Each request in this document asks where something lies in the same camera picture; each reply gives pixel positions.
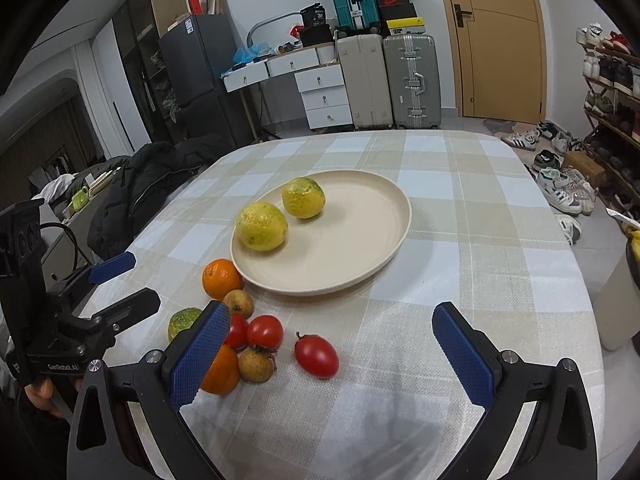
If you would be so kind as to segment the person's left hand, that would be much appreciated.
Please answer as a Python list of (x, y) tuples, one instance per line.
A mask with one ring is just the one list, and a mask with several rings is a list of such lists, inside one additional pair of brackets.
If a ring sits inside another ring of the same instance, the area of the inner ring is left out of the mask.
[(50, 378), (43, 378), (39, 382), (27, 385), (24, 391), (35, 408), (48, 412), (56, 418), (64, 418), (64, 414), (53, 402), (55, 388)]

